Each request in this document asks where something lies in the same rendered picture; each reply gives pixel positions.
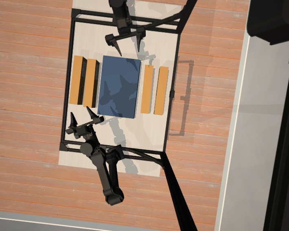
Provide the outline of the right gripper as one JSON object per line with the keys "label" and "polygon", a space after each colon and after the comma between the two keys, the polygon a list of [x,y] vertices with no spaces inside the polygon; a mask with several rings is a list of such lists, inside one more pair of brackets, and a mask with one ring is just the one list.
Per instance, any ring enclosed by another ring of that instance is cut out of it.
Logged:
{"label": "right gripper", "polygon": [[117,40],[120,39],[125,39],[129,37],[136,36],[137,39],[137,47],[138,47],[138,52],[140,49],[140,41],[143,39],[143,37],[146,37],[146,30],[144,26],[140,26],[136,28],[136,31],[131,32],[128,28],[122,29],[119,32],[119,35],[114,36],[113,34],[109,34],[105,36],[105,41],[107,42],[108,46],[115,47],[117,51],[119,52],[120,56],[122,56],[120,49],[117,44]]}

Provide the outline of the brown cardboard carton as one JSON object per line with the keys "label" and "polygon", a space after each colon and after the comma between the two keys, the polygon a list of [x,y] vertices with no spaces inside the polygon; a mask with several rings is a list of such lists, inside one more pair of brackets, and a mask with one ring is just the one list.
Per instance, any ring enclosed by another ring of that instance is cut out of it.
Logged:
{"label": "brown cardboard carton", "polygon": [[88,59],[83,107],[96,107],[96,95],[100,63],[96,59]]}
{"label": "brown cardboard carton", "polygon": [[163,115],[168,69],[169,69],[168,67],[163,66],[160,66],[159,68],[155,106],[154,106],[155,115]]}
{"label": "brown cardboard carton", "polygon": [[82,105],[87,59],[74,56],[69,104]]}
{"label": "brown cardboard carton", "polygon": [[142,90],[142,103],[141,103],[140,113],[149,114],[152,77],[153,77],[153,65],[145,65],[143,90]]}

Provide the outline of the blue raised platform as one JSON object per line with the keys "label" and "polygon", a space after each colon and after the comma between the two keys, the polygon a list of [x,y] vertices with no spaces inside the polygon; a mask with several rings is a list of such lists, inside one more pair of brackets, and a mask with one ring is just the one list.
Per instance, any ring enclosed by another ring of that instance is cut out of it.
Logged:
{"label": "blue raised platform", "polygon": [[134,119],[141,60],[103,55],[98,115]]}

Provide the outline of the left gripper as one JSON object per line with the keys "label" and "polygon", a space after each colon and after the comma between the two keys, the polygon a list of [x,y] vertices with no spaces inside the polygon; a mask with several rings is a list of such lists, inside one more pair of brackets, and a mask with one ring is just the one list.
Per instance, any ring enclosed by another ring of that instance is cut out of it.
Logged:
{"label": "left gripper", "polygon": [[91,136],[90,135],[86,135],[86,138],[84,138],[84,139],[88,140],[88,139],[91,139],[91,138],[96,136],[96,132],[94,131],[92,124],[96,125],[96,124],[99,124],[99,123],[103,122],[104,121],[104,117],[103,116],[102,117],[97,116],[88,106],[86,106],[86,108],[87,108],[87,110],[88,110],[88,112],[90,114],[91,119],[93,119],[93,121],[85,123],[85,124],[82,124],[80,126],[77,126],[77,121],[76,121],[76,119],[74,117],[74,114],[71,112],[70,113],[70,117],[71,117],[70,126],[68,127],[69,129],[65,130],[67,134],[72,134],[74,132],[77,132],[77,130],[76,130],[77,128],[81,128],[81,127],[87,126],[89,124],[89,126],[92,127],[92,134],[93,135],[91,135]]}

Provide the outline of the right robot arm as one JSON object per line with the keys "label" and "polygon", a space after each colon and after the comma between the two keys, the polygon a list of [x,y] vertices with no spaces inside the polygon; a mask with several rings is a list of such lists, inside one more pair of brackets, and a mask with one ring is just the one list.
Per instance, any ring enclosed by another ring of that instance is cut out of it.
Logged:
{"label": "right robot arm", "polygon": [[[109,6],[112,8],[116,24],[118,28],[118,33],[122,29],[128,28],[131,30],[130,25],[132,23],[131,16],[127,16],[128,6],[126,5],[127,0],[108,0]],[[125,19],[118,20],[119,18],[125,17]]]}

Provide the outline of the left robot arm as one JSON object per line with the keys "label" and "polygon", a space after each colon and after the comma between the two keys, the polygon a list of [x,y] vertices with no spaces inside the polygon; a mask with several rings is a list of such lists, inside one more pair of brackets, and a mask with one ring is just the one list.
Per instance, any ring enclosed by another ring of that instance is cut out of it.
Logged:
{"label": "left robot arm", "polygon": [[[81,136],[86,138],[86,135],[93,135],[91,126],[83,126],[76,130],[77,132],[74,132],[76,139],[81,138]],[[96,166],[103,187],[105,201],[111,206],[123,202],[124,194],[119,188],[116,166],[118,161],[121,160],[119,149],[106,153],[103,148],[99,147],[100,143],[97,136],[85,141],[80,146],[80,152],[86,155]],[[106,162],[109,164],[109,173]]]}

